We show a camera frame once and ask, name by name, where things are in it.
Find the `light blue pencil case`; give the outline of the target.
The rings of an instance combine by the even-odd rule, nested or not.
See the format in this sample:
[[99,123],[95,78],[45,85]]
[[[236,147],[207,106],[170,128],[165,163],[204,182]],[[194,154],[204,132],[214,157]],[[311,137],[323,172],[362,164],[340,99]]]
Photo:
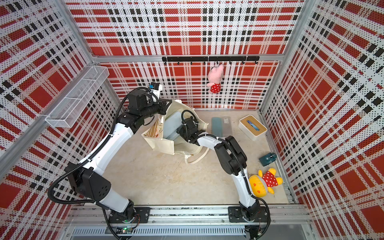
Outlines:
[[180,135],[177,130],[182,126],[181,112],[175,112],[164,122],[163,138],[174,141]]

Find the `cream floral canvas bag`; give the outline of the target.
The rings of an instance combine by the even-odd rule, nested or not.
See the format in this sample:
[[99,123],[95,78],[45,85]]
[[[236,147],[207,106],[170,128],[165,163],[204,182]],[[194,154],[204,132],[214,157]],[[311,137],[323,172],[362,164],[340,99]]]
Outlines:
[[175,100],[167,109],[167,114],[159,115],[152,127],[142,133],[142,137],[154,151],[184,156],[186,164],[194,165],[207,155],[209,149],[206,148],[204,153],[201,153],[203,147],[188,143],[177,133],[177,130],[183,126],[182,112],[185,110],[191,111],[184,114],[185,119],[195,115],[199,121],[198,130],[207,130],[208,124],[197,116],[193,108],[180,100]]

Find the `transparent grey pencil case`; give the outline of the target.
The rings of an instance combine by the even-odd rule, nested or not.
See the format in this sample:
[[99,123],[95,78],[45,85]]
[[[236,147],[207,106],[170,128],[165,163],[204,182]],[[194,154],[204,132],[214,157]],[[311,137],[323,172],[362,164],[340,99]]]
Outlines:
[[232,121],[230,117],[222,117],[222,132],[223,132],[223,137],[228,137],[233,135]]

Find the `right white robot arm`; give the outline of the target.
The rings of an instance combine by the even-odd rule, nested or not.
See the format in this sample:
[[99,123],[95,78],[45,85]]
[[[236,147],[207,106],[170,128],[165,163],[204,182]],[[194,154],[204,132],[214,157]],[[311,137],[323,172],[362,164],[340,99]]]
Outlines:
[[256,197],[251,188],[247,172],[247,156],[234,137],[219,138],[200,130],[200,121],[190,110],[181,113],[181,126],[177,133],[189,144],[206,147],[215,151],[223,170],[229,174],[239,195],[240,212],[246,222],[254,222],[261,218],[271,223],[268,204],[262,198]]

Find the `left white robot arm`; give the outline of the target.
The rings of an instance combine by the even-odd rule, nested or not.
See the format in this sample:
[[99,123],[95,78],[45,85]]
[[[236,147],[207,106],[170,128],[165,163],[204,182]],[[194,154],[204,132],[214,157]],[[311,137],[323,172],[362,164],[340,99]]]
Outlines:
[[[65,174],[56,179],[48,189],[48,198],[57,204],[76,205],[91,203],[104,211],[111,211],[122,221],[132,221],[135,216],[134,203],[118,194],[103,174],[112,158],[147,118],[165,115],[171,100],[162,99],[163,85],[151,83],[129,92],[121,101],[114,116],[112,128],[103,140],[79,163],[69,163]],[[85,197],[83,200],[61,200],[54,189],[63,180],[69,180],[74,192]]]

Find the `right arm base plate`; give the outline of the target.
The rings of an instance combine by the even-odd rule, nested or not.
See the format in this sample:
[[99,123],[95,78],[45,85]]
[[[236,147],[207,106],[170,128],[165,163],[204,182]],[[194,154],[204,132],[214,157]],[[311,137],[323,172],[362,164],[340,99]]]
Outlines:
[[228,215],[230,223],[267,223],[269,220],[265,207],[228,207]]

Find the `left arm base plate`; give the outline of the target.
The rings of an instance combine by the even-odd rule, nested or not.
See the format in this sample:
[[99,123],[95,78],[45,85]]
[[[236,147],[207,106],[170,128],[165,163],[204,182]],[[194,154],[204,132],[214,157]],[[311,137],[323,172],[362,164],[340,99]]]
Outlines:
[[122,223],[144,223],[148,222],[150,216],[150,207],[133,207],[127,208],[123,213],[111,211],[108,222],[111,224]]

